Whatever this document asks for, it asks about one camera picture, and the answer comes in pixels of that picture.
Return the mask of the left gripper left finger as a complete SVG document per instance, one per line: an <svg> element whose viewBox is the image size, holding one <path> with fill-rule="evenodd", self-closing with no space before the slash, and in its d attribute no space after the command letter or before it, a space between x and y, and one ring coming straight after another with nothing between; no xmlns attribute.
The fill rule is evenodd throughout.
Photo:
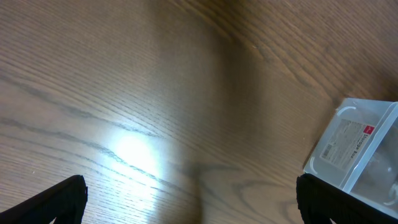
<svg viewBox="0 0 398 224"><path fill-rule="evenodd" d="M1 223L80 224L88 201L82 175L73 175L1 212Z"/></svg>

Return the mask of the clear plastic storage container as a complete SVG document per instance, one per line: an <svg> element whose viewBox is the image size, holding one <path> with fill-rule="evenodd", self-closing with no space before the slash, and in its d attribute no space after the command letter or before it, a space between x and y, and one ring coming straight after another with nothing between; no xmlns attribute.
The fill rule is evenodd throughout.
<svg viewBox="0 0 398 224"><path fill-rule="evenodd" d="M397 103L344 99L303 171L397 218Z"/></svg>

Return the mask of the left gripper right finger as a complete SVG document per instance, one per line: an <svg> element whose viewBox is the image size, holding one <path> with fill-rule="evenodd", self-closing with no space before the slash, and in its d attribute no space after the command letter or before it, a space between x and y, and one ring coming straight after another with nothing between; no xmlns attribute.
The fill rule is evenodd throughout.
<svg viewBox="0 0 398 224"><path fill-rule="evenodd" d="M297 203L304 224L397 224L397 219L312 174L297 177Z"/></svg>

